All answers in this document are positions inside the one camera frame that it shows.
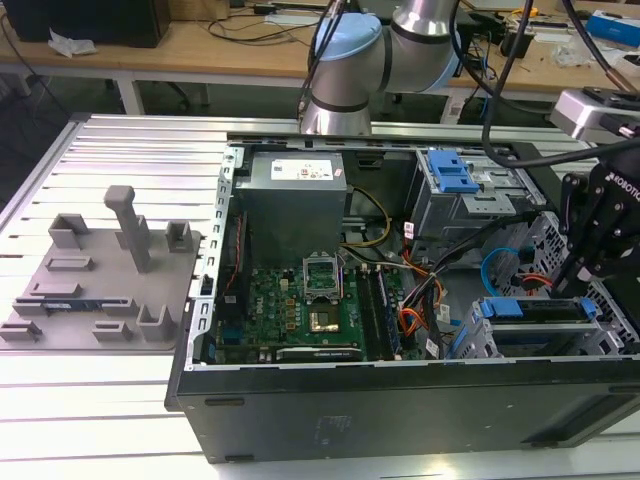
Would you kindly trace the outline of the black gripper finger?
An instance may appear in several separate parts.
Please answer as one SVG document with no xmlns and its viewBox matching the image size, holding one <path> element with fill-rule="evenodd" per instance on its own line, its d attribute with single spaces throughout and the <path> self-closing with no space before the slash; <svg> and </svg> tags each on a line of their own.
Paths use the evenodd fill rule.
<svg viewBox="0 0 640 480">
<path fill-rule="evenodd" d="M 579 230 L 577 278 L 591 281 L 639 276 L 639 213 L 604 209 L 591 214 Z"/>
<path fill-rule="evenodd" d="M 556 274 L 552 296 L 583 296 L 586 286 L 579 279 L 583 257 L 580 255 L 581 213 L 586 202 L 586 176 L 569 173 L 563 177 L 559 232 L 566 237 L 567 254 Z"/>
</svg>

